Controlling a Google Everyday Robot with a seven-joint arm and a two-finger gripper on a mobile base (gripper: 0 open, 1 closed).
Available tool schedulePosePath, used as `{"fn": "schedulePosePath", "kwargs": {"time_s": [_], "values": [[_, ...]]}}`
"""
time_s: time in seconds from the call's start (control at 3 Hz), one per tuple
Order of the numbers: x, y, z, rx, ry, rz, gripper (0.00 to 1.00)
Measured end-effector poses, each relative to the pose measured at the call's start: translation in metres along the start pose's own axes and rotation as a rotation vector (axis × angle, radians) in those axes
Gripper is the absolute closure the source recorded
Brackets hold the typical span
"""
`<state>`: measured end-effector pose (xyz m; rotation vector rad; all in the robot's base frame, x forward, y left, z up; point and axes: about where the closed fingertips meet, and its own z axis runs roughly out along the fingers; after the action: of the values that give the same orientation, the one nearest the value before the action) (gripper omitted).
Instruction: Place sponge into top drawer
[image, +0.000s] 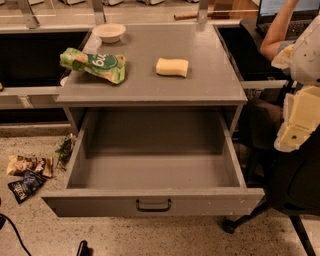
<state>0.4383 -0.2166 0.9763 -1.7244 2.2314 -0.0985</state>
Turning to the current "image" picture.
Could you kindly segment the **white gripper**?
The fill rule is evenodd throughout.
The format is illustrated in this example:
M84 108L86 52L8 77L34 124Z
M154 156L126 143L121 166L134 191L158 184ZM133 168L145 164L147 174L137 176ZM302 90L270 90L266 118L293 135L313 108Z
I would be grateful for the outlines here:
M274 57L271 65L279 69L289 68L293 48L293 44L286 46ZM280 152L298 150L320 125L320 88L304 86L296 94L287 94L283 118L274 148Z

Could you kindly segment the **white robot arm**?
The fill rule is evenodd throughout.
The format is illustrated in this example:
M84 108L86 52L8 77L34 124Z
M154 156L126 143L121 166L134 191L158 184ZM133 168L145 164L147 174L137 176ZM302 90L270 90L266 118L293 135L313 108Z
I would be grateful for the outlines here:
M320 124L320 16L317 16L296 42L283 49L272 61L288 69L291 78L302 85L295 94L287 93L283 123L274 147L281 152L298 150Z

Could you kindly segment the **person's forearm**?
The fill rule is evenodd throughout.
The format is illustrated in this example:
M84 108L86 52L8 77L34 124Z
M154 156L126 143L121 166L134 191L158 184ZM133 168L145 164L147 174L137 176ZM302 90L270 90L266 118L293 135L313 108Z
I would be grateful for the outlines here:
M278 49L285 41L289 22L299 0L286 0L275 19L270 25L266 36L260 46L260 53L272 61L278 53Z

